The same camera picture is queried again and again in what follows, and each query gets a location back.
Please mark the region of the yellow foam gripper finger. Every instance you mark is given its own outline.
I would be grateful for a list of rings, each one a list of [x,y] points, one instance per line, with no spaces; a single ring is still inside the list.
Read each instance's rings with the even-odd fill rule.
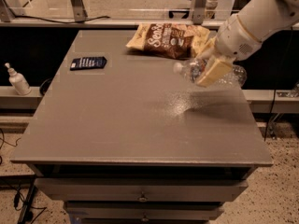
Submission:
[[[203,60],[208,60],[211,58],[213,55],[216,54],[216,49],[215,49],[215,37],[210,38],[204,45],[201,53],[199,54],[199,58]]]
[[[200,87],[208,87],[228,74],[233,67],[233,59],[226,56],[213,55],[207,61],[204,72],[196,79],[195,84]]]

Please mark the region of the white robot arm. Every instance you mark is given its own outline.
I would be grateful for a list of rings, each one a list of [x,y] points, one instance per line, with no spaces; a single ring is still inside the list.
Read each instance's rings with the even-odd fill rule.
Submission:
[[[206,67],[195,84],[212,85],[232,71],[234,61],[246,60],[271,35],[298,21],[299,0],[250,0],[220,26],[198,54],[206,60]]]

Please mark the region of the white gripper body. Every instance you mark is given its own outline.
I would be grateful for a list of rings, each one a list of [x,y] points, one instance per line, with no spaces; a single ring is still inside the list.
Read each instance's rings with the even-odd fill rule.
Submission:
[[[244,61],[262,46],[242,24],[236,14],[233,14],[217,32],[215,48],[228,57]]]

